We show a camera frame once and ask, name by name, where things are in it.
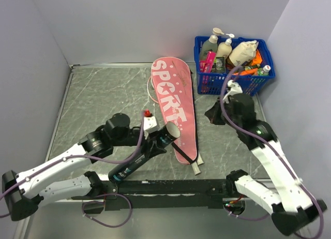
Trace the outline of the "black shuttlecock tube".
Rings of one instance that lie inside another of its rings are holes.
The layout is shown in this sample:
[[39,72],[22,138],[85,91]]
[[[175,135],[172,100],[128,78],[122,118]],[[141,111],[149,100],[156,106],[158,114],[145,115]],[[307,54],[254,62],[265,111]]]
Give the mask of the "black shuttlecock tube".
[[167,122],[162,128],[148,135],[132,160],[117,165],[109,172],[109,181],[113,184],[122,182],[153,157],[166,153],[166,147],[179,137],[178,127],[173,122]]

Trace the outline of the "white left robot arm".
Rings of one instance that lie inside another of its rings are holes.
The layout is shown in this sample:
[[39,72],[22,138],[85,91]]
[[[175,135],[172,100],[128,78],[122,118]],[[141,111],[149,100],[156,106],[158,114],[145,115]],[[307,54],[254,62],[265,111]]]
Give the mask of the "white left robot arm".
[[59,181],[71,171],[105,161],[118,146],[134,146],[134,152],[124,160],[114,161],[109,172],[114,185],[122,182],[151,158],[166,153],[166,147],[180,137],[178,127],[167,122],[159,127],[152,114],[142,114],[141,125],[130,127],[130,118],[116,113],[95,131],[55,158],[30,170],[2,176],[1,198],[13,221],[29,217],[39,207],[75,196],[95,199],[102,193],[102,182],[95,172],[86,172],[75,179]]

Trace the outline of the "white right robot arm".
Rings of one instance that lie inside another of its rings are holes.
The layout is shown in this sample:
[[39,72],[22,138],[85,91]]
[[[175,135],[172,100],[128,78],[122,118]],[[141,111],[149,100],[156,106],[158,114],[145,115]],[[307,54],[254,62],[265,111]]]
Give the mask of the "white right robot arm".
[[297,234],[319,219],[315,238],[321,238],[327,206],[322,199],[316,199],[297,176],[271,126],[257,119],[252,97],[242,93],[221,96],[205,116],[212,124],[228,124],[236,130],[275,188],[271,190],[245,171],[236,170],[227,176],[227,193],[232,197],[241,194],[250,198],[271,216],[275,227],[285,236]]

